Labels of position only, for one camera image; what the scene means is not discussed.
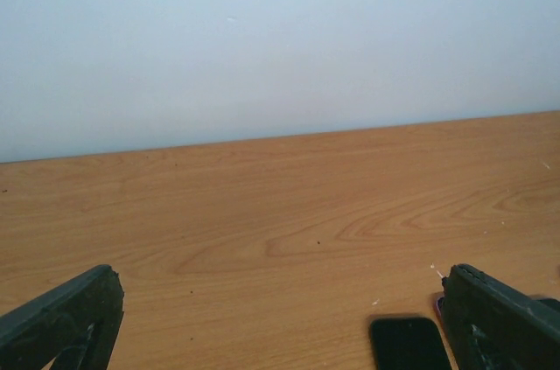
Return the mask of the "pink cased smartphone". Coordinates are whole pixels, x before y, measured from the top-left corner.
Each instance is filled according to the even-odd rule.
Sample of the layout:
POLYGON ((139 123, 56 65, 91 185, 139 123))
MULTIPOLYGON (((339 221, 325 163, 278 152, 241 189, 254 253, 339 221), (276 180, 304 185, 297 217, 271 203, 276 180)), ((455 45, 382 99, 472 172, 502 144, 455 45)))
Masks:
POLYGON ((432 300, 433 300, 433 307, 434 307, 434 311, 437 317, 437 321, 439 323, 442 323, 442 309, 443 309, 443 302, 445 299, 445 294, 443 291, 434 293, 432 296, 432 300))

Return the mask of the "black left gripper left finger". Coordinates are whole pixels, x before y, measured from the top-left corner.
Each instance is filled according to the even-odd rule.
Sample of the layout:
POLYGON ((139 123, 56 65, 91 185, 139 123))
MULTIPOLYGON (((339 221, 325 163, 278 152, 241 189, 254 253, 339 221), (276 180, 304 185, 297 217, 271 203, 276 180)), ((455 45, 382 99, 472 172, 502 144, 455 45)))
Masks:
POLYGON ((106 369, 123 320, 123 287, 97 265, 1 316, 2 369, 106 369))

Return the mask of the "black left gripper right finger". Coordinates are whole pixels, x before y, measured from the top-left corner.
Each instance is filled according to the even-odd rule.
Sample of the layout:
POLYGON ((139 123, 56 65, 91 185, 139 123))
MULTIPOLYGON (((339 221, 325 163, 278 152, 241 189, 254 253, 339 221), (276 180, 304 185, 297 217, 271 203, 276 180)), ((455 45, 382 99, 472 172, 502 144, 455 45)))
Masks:
POLYGON ((530 297, 468 264, 442 279, 440 316, 460 369, 558 369, 559 301, 530 297))

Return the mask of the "black smartphone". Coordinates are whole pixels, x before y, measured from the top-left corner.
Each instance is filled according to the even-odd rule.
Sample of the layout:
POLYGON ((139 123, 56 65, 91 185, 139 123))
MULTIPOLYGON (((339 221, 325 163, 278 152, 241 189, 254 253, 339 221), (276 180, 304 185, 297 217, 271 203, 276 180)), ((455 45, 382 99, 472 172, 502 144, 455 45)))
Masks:
POLYGON ((369 326, 369 337, 377 369, 452 369, 439 329, 429 318, 376 318, 369 326))

